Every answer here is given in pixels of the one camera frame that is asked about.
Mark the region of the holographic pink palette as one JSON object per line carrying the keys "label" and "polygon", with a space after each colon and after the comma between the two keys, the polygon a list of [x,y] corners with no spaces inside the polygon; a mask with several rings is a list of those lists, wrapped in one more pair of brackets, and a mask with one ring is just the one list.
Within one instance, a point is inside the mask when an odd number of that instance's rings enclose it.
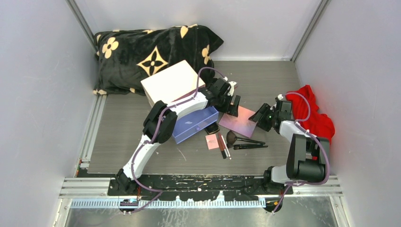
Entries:
{"label": "holographic pink palette", "polygon": [[249,118],[254,114],[254,111],[239,106],[237,117],[223,114],[218,124],[222,127],[232,130],[233,132],[250,138],[253,135],[256,123],[250,121]]}

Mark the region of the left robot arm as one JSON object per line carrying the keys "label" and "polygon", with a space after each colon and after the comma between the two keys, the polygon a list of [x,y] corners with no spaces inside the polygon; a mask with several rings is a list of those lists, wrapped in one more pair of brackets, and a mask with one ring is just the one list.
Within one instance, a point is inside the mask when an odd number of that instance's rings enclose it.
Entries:
{"label": "left robot arm", "polygon": [[193,112],[214,107],[221,113],[238,116],[238,105],[231,102],[240,100],[234,96],[236,81],[218,78],[208,87],[196,88],[187,97],[171,103],[157,101],[143,123],[141,139],[129,161],[110,181],[109,195],[134,195],[141,185],[146,163],[156,149],[173,135],[176,122]]}

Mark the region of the white drawer organizer box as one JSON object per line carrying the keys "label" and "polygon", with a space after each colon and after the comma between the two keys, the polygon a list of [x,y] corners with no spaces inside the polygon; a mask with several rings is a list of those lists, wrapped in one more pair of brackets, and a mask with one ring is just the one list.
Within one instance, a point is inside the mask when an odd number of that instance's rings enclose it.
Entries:
{"label": "white drawer organizer box", "polygon": [[205,82],[199,79],[198,74],[187,61],[181,61],[143,79],[141,84],[150,106],[161,100],[170,103],[192,94],[196,87],[204,87]]}

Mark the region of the black square compact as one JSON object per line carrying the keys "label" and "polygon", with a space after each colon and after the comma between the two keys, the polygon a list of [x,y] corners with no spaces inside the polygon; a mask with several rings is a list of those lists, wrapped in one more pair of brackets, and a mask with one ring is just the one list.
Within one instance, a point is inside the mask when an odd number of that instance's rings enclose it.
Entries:
{"label": "black square compact", "polygon": [[216,122],[214,122],[214,123],[208,125],[207,127],[205,127],[204,130],[206,131],[206,133],[208,135],[211,135],[211,134],[215,134],[215,133],[219,132],[220,128],[219,128],[219,125]]}

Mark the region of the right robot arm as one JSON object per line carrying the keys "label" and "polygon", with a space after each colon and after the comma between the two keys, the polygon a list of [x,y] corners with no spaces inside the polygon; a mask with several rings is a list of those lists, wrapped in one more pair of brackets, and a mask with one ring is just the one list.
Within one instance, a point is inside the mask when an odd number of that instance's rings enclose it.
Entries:
{"label": "right robot arm", "polygon": [[265,131],[275,130],[290,142],[286,164],[270,166],[264,171],[262,188],[266,193],[275,194],[287,186],[319,185],[328,181],[329,140],[302,128],[300,121],[293,119],[290,101],[277,100],[275,106],[264,103],[249,120]]}

